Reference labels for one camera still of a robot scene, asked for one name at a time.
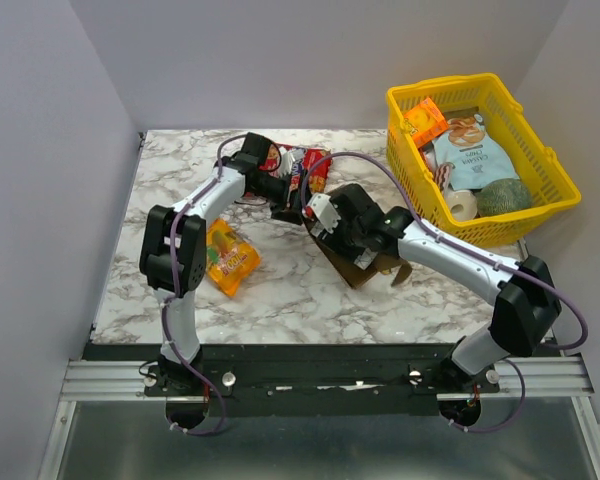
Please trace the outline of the brown cardboard express box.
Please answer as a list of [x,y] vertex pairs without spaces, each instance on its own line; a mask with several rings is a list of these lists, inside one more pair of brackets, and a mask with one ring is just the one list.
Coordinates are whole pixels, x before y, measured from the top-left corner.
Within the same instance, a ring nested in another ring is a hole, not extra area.
[[353,289],[393,268],[393,287],[409,278],[412,266],[400,257],[398,240],[412,222],[408,209],[384,211],[359,184],[312,195],[304,219],[314,243]]

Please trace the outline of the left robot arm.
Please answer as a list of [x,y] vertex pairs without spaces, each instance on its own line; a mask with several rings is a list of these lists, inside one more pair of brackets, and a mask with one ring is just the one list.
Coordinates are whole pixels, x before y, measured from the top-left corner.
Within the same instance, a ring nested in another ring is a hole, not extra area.
[[206,271],[208,227],[244,196],[262,197],[271,218],[299,225],[300,188],[291,175],[273,176],[264,168],[269,153],[279,147],[256,133],[230,156],[217,150],[210,177],[172,207],[156,205],[148,213],[139,268],[160,303],[163,345],[158,366],[168,384],[181,395],[194,393],[211,381],[201,372],[201,343],[196,332],[195,293]]

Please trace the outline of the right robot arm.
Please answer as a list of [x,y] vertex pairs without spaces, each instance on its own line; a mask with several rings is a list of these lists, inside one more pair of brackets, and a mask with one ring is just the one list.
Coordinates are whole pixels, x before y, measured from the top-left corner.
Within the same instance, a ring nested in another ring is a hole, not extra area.
[[442,384],[460,392],[489,365],[529,357],[561,313],[544,261],[493,254],[418,221],[404,207],[383,211],[358,184],[311,196],[310,234],[344,274],[383,261],[417,263],[465,286],[493,308],[489,324],[459,340],[441,362]]

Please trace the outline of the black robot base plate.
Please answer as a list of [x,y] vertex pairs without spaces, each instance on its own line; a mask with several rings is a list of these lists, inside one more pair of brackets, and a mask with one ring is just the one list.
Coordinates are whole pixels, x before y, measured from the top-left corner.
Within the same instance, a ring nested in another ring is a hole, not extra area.
[[206,385],[163,376],[154,345],[90,345],[82,360],[138,361],[148,402],[173,428],[202,430],[222,418],[444,415],[466,425],[500,390],[495,365],[467,383],[442,381],[448,344],[219,345],[201,352]]

